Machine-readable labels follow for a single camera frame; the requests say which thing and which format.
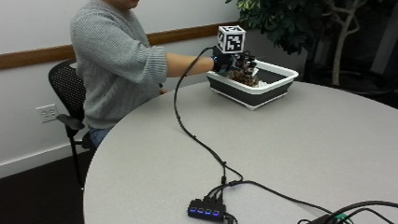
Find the chair backrest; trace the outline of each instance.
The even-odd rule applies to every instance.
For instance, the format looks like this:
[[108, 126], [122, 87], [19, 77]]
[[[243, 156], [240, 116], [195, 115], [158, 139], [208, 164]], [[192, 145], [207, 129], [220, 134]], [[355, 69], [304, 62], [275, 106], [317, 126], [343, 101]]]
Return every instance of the chair backrest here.
[[79, 120], [86, 118], [86, 85], [76, 76], [76, 69], [71, 65], [76, 59], [59, 63], [49, 73], [49, 81], [55, 90], [70, 115]]

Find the jeans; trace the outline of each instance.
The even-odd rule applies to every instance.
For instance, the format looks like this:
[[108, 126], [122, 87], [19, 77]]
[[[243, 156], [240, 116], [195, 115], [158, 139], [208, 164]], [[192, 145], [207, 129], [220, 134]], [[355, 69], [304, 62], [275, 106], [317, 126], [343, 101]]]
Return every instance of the jeans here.
[[95, 144], [96, 147], [100, 146], [104, 138], [107, 137], [110, 131], [112, 128], [108, 129], [96, 129], [92, 127], [88, 127], [88, 132], [90, 132], [90, 139], [92, 143]]

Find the black cable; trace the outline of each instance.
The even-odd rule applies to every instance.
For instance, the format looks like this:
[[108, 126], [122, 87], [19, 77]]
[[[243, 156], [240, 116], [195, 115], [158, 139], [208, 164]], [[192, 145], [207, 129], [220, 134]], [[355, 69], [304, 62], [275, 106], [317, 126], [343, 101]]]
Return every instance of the black cable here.
[[180, 89], [180, 84], [184, 80], [184, 78], [187, 77], [187, 74], [188, 72], [191, 71], [191, 69], [194, 68], [195, 64], [198, 63], [199, 59], [200, 59], [200, 56], [204, 54], [206, 51], [208, 51], [210, 49], [214, 49], [214, 48], [207, 48], [202, 51], [199, 57], [196, 58], [195, 61], [192, 61], [192, 63], [190, 64], [183, 76], [180, 77], [180, 80], [179, 80], [179, 83], [178, 83], [178, 87], [176, 87], [176, 91], [175, 91], [175, 112], [176, 112], [176, 116], [178, 116], [178, 121], [179, 121], [179, 124], [183, 128], [183, 130], [186, 131], [186, 133], [199, 142], [199, 144], [206, 147], [208, 149], [208, 151], [211, 152], [211, 154], [214, 155], [215, 159], [219, 161], [219, 163], [222, 164], [223, 168], [226, 169], [230, 169], [234, 173], [236, 173], [239, 176], [240, 176], [240, 181], [243, 180], [243, 175], [240, 174], [240, 172], [238, 172], [234, 168], [231, 168], [228, 165], [227, 165], [227, 162], [222, 159], [222, 157], [219, 156], [219, 154], [216, 153], [216, 151], [210, 148], [199, 139], [198, 137], [187, 130], [184, 124], [183, 124], [183, 121], [182, 121], [182, 118], [180, 118], [180, 113], [179, 113], [179, 110], [178, 110], [178, 93], [179, 93], [179, 89]]
[[341, 208], [336, 212], [333, 212], [332, 215], [327, 218], [324, 224], [328, 224], [335, 217], [337, 217], [340, 214], [344, 214], [345, 212], [351, 211], [352, 209], [361, 208], [361, 207], [371, 206], [371, 205], [383, 205], [383, 206], [398, 208], [398, 203], [391, 203], [391, 202], [385, 202], [385, 201], [365, 201], [361, 203], [355, 203], [355, 204]]
[[297, 224], [301, 224], [301, 222], [307, 221], [308, 223], [311, 223], [311, 221], [308, 219], [301, 219]]
[[312, 204], [312, 203], [307, 203], [307, 202], [304, 202], [304, 201], [300, 201], [300, 200], [297, 200], [297, 199], [295, 199], [295, 198], [287, 196], [285, 194], [277, 192], [276, 190], [269, 189], [268, 187], [265, 187], [264, 185], [259, 184], [257, 182], [255, 182], [255, 181], [252, 181], [252, 180], [232, 181], [232, 182], [230, 182], [230, 183], [226, 184], [226, 185], [220, 185], [220, 186], [215, 187], [215, 188], [211, 190], [211, 192], [208, 193], [208, 196], [212, 195], [215, 191], [218, 191], [218, 190], [220, 190], [220, 189], [226, 189], [226, 188], [232, 187], [232, 186], [235, 186], [235, 185], [240, 185], [240, 184], [252, 184], [252, 185], [256, 185], [256, 186], [261, 187], [263, 189], [271, 191], [271, 192], [272, 192], [273, 194], [276, 194], [277, 196], [283, 197], [284, 199], [287, 199], [287, 200], [289, 200], [289, 201], [292, 201], [292, 202], [295, 202], [295, 203], [301, 203], [301, 204], [308, 205], [309, 207], [313, 207], [313, 208], [316, 208], [316, 209], [319, 209], [319, 210], [321, 210], [321, 211], [324, 211], [324, 212], [327, 212], [327, 213], [329, 213], [329, 214], [332, 213], [332, 211], [328, 210], [327, 208], [324, 208], [324, 207], [321, 207], [321, 206], [319, 206], [319, 205], [316, 205], [316, 204]]
[[236, 222], [236, 224], [238, 224], [238, 218], [236, 218], [232, 214], [226, 213], [226, 216], [230, 217], [231, 220], [232, 220], [232, 221], [228, 221], [227, 224], [235, 224], [235, 222]]
[[365, 208], [360, 208], [359, 210], [356, 210], [355, 212], [352, 212], [347, 217], [344, 217], [336, 224], [343, 224], [349, 218], [352, 218], [353, 216], [356, 216], [359, 213], [369, 211], [372, 212], [375, 215], [377, 215], [380, 218], [383, 218], [389, 224], [395, 224], [395, 222], [392, 222], [387, 217], [384, 217], [379, 212], [376, 212], [373, 209], [365, 207]]

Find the wall outlet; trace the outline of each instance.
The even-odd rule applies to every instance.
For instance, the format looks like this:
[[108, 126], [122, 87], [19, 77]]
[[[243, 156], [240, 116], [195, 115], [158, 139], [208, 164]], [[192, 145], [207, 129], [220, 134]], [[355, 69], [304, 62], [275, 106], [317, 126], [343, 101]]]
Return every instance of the wall outlet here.
[[56, 105], [46, 105], [38, 107], [37, 110], [39, 111], [39, 115], [43, 123], [58, 119], [59, 109]]

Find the black device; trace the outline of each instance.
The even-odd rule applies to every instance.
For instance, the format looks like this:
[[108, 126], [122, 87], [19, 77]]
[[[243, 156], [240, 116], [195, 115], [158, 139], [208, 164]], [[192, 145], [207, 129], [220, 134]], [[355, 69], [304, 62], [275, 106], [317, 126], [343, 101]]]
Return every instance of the black device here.
[[204, 202], [196, 199], [190, 203], [188, 216], [210, 221], [224, 222], [227, 207], [223, 203]]

